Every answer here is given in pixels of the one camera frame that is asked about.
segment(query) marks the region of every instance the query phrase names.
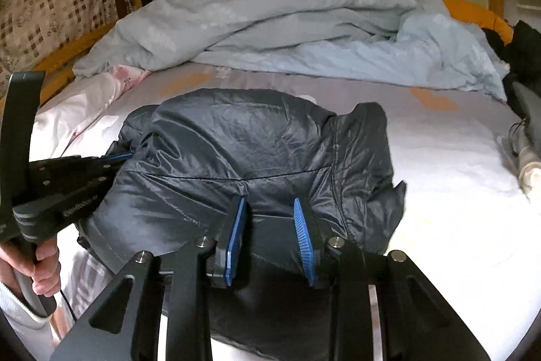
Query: finger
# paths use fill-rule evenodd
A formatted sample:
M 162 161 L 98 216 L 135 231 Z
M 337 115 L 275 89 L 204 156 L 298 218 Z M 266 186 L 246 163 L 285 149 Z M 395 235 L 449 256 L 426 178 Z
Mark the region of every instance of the finger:
M 23 295 L 19 282 L 15 278 L 13 268 L 9 263 L 0 258 L 0 281 L 19 298 Z
M 44 295 L 46 297 L 52 297 L 59 291 L 60 291 L 60 282 L 56 283 L 56 285 L 51 290 L 47 291 Z
M 36 248 L 37 260 L 45 260 L 47 257 L 51 257 L 56 254 L 58 247 L 56 246 L 56 236 L 52 239 L 46 240 L 42 244 L 39 244 Z
M 53 289 L 58 283 L 60 283 L 60 265 L 57 271 L 48 279 L 35 281 L 32 284 L 33 291 L 38 295 L 43 295 Z
M 59 266 L 58 253 L 56 253 L 54 256 L 47 257 L 36 265 L 36 271 L 32 278 L 34 281 L 49 279 L 56 273 Z
M 19 249 L 11 242 L 4 242 L 0 245 L 0 258 L 18 272 L 28 277 L 34 275 L 36 266 L 29 258 L 23 256 Z

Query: sleeve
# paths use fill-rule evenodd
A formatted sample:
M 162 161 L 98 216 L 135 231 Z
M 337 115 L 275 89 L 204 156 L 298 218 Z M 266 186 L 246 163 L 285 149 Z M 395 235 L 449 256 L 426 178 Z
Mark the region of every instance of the sleeve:
M 0 283 L 0 309 L 32 356 L 37 361 L 48 361 L 55 350 L 49 317 L 34 315 L 3 283 Z
M 157 104 L 148 104 L 130 113 L 120 129 L 118 141 L 113 141 L 107 155 L 124 153 L 130 151 L 132 145 L 138 145 L 141 137 L 146 134 L 145 127 L 151 122 L 152 113 L 157 107 Z

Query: bed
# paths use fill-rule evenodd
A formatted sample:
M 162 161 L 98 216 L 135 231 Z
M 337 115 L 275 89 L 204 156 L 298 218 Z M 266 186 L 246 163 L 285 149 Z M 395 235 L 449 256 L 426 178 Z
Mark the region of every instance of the bed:
M 350 112 L 362 101 L 380 103 L 389 119 L 394 181 L 408 183 L 405 215 L 389 250 L 402 249 L 412 257 L 492 360 L 507 358 L 541 307 L 536 246 L 541 218 L 517 184 L 507 148 L 517 117 L 507 106 L 480 92 L 187 63 L 154 73 L 127 91 L 75 138 L 65 155 L 100 156 L 132 110 L 202 87 L 270 88 L 337 113 Z M 61 236 L 66 268 L 74 234 L 72 229 Z M 229 359 L 225 354 L 253 359 L 214 344 L 224 354 L 216 359 Z
M 502 15 L 502 0 L 469 1 Z M 88 49 L 111 26 L 99 29 L 75 53 Z M 55 63 L 46 60 L 43 66 L 62 64 Z M 71 78 L 71 69 L 67 72 Z M 479 91 L 248 72 L 219 63 L 186 62 L 148 78 L 132 73 L 137 79 L 129 88 L 114 75 L 100 83 L 100 75 L 70 84 L 41 109 L 41 115 L 63 105 L 67 109 L 46 121 L 49 138 L 63 130 L 68 114 L 85 120 L 69 129 L 63 146 L 50 146 L 45 156 L 55 156 L 55 149 L 64 156 L 101 156 L 130 112 L 199 88 L 275 89 L 340 114 L 360 102 L 379 103 L 389 121 L 394 182 L 408 183 L 405 215 L 388 250 L 402 249 L 414 260 L 493 361 L 508 358 L 541 309 L 541 217 L 517 182 L 507 136 L 518 117 L 505 104 Z M 57 86 L 53 89 L 43 101 L 56 94 Z M 64 281 L 77 251 L 76 236 L 74 227 L 59 235 Z M 162 317 L 162 337 L 166 322 Z M 213 351 L 219 361 L 259 360 L 217 341 Z M 381 348 L 376 353 L 381 356 Z

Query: light blue duvet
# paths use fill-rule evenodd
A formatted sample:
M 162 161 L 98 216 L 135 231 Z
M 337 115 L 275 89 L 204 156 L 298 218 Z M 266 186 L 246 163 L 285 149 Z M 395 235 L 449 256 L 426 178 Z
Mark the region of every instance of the light blue duvet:
M 187 60 L 505 100 L 505 64 L 440 0 L 154 0 L 118 21 L 74 72 L 155 71 Z

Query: patterned curtain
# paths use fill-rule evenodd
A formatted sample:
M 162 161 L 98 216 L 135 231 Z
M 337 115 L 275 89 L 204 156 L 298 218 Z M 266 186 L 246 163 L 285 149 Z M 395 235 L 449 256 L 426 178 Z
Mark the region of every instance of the patterned curtain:
M 0 97 L 13 72 L 116 19 L 115 0 L 0 0 Z

